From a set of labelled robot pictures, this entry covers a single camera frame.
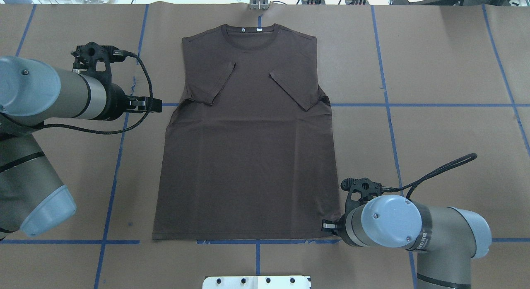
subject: blue tape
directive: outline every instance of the blue tape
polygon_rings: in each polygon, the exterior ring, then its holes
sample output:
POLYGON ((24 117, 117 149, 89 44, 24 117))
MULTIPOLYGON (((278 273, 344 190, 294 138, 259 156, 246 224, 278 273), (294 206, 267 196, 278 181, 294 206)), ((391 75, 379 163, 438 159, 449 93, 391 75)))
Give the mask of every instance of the blue tape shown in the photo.
POLYGON ((410 273, 412 274, 412 285, 414 288, 418 288, 418 278, 416 278, 416 264, 414 263, 414 255, 412 252, 409 252, 409 262, 410 262, 410 273))
MULTIPOLYGON (((371 20, 373 22, 373 33, 375 34, 375 45, 377 47, 377 57, 379 59, 379 71, 381 72, 381 81, 383 83, 383 90, 386 104, 386 117, 388 118, 388 128, 390 129, 390 140, 392 141, 392 151, 394 153, 394 164, 397 171, 397 178, 399 179, 399 186, 403 186, 401 182, 401 170, 399 168, 398 149, 396 147, 396 141, 394 137, 394 126, 392 125, 392 116, 390 114, 390 101, 388 99, 388 91, 386 88, 385 71, 383 70, 383 59, 381 56, 381 46, 379 44, 379 34, 377 33, 377 20, 375 17, 375 8, 371 6, 371 20)), ((416 267, 414 266, 414 257, 412 252, 409 252, 410 272, 412 274, 412 283, 414 289, 418 288, 418 281, 416 279, 416 267)))
POLYGON ((530 242, 530 238, 492 238, 492 242, 530 242))
POLYGON ((334 244, 339 239, 241 239, 241 240, 197 240, 197 244, 334 244))
POLYGON ((142 44, 144 43, 145 25, 147 23, 147 14, 149 12, 149 4, 145 5, 144 21, 142 23, 142 32, 140 32, 140 42, 138 42, 138 56, 142 53, 142 44))
MULTIPOLYGON (((4 239, 0 244, 101 244, 103 240, 91 239, 4 239)), ((140 240, 107 240, 106 244, 140 244, 140 240)))
POLYGON ((508 79, 506 78, 506 73, 504 72, 504 67, 502 66, 499 53, 496 49, 494 36, 491 33, 490 21, 488 20, 488 13, 486 12, 486 6, 484 4, 482 5, 482 13, 484 14, 484 21, 486 22, 486 28, 488 29, 491 46, 494 50, 495 58, 497 60, 497 64, 499 65, 500 73, 502 75, 502 79, 504 80, 504 84, 506 86, 506 91, 508 92, 508 96, 510 97, 510 102, 513 107, 513 113, 515 113, 515 118, 517 118, 517 124, 519 125, 519 130, 521 131, 523 142, 525 143, 525 146, 526 146, 526 153, 528 153, 528 156, 530 157, 530 145, 528 145, 528 138, 526 137, 525 129, 523 127, 523 124, 521 123, 521 118, 519 117, 519 111, 517 111, 517 106, 515 105, 513 94, 511 93, 510 84, 508 83, 508 79))
MULTIPOLYGON (((138 42, 138 56, 142 53, 142 44, 144 42, 144 33, 145 33, 145 26, 147 23, 147 14, 149 11, 149 4, 145 5, 145 11, 144 11, 144 20, 142 23, 142 31, 140 32, 140 40, 138 42)), ((133 93, 134 93, 134 87, 136 85, 136 77, 133 78, 133 86, 131 87, 133 93)), ((123 122, 123 128, 127 128, 127 123, 129 121, 129 113, 125 114, 125 121, 123 122)), ((105 246, 108 243, 107 236, 108 236, 108 228, 110 226, 110 219, 112 215, 112 206, 114 204, 114 195, 116 194, 116 185, 118 183, 118 171, 121 165, 121 156, 123 154, 123 141, 125 139, 125 133, 121 134, 121 140, 120 140, 120 148, 118 150, 118 159, 116 160, 116 168, 114 169, 114 179, 112 181, 112 189, 110 191, 110 199, 108 200, 108 209, 106 212, 106 220, 105 220, 105 228, 103 233, 103 240, 101 242, 101 249, 100 249, 100 257, 98 260, 98 269, 96 270, 96 276, 94 280, 94 289, 98 289, 99 287, 99 279, 101 276, 101 268, 103 266, 103 260, 105 256, 105 246)))
MULTIPOLYGON (((162 106, 178 106, 178 103, 163 103, 162 106)), ((332 103, 332 107, 473 107, 473 108, 495 108, 513 107, 513 104, 422 104, 422 103, 332 103)), ((530 104, 515 104, 516 107, 530 107, 530 104)))
POLYGON ((28 19, 28 23, 26 23, 26 28, 24 29, 24 33, 22 33, 22 38, 20 39, 19 47, 17 48, 17 53, 15 53, 15 56, 17 56, 17 57, 20 54, 20 50, 22 49, 22 45, 24 44, 24 40, 26 39, 26 35, 28 35, 28 30, 30 30, 30 25, 31 25, 31 22, 33 20, 33 16, 35 14, 35 10, 36 10, 36 4, 34 4, 32 10, 31 10, 30 17, 28 19))
POLYGON ((256 275, 261 274, 261 263, 260 263, 260 244, 256 243, 256 275))

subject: metal bracket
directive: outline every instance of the metal bracket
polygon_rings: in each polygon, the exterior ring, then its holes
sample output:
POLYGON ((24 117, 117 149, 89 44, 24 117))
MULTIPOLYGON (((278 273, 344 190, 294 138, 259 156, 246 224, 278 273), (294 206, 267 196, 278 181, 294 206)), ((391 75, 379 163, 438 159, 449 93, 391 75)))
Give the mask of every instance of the metal bracket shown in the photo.
POLYGON ((268 10, 269 0, 250 0, 251 10, 268 10))

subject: neckline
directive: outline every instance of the neckline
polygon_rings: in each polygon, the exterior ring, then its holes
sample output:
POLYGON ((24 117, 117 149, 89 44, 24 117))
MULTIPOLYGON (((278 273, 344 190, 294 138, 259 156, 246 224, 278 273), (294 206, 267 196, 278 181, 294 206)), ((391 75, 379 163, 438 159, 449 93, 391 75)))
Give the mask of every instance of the neckline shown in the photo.
POLYGON ((265 49, 269 45, 271 45, 274 40, 276 40, 276 36, 278 35, 278 31, 280 30, 280 25, 273 24, 271 26, 261 27, 263 30, 260 32, 257 32, 257 27, 235 27, 230 26, 228 24, 221 25, 221 32, 223 33, 223 38, 226 40, 228 44, 230 44, 232 47, 235 47, 236 49, 244 50, 244 51, 253 51, 253 50, 260 50, 265 49), (238 33, 261 33, 261 32, 272 32, 272 35, 269 37, 269 39, 259 46, 254 47, 244 47, 240 44, 234 42, 234 40, 229 36, 228 32, 238 32, 238 33))

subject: metal plate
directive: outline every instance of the metal plate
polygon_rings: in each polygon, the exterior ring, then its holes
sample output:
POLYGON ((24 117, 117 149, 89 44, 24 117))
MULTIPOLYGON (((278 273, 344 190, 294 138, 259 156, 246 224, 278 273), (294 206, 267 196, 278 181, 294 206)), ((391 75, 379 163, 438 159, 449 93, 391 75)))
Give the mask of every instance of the metal plate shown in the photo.
POLYGON ((311 289, 309 276, 207 277, 202 289, 311 289))

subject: folded sleeve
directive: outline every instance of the folded sleeve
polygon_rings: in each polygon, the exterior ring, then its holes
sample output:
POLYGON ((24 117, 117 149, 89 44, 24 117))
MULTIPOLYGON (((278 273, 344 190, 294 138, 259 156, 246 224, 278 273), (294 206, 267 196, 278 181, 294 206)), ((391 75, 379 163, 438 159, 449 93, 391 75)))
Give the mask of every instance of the folded sleeve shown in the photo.
POLYGON ((294 53, 294 57, 289 58, 269 74, 305 111, 325 96, 318 86, 315 37, 309 40, 299 52, 294 53))
POLYGON ((235 68, 235 62, 220 57, 214 50, 194 40, 182 39, 185 89, 181 102, 191 100, 213 105, 235 68))

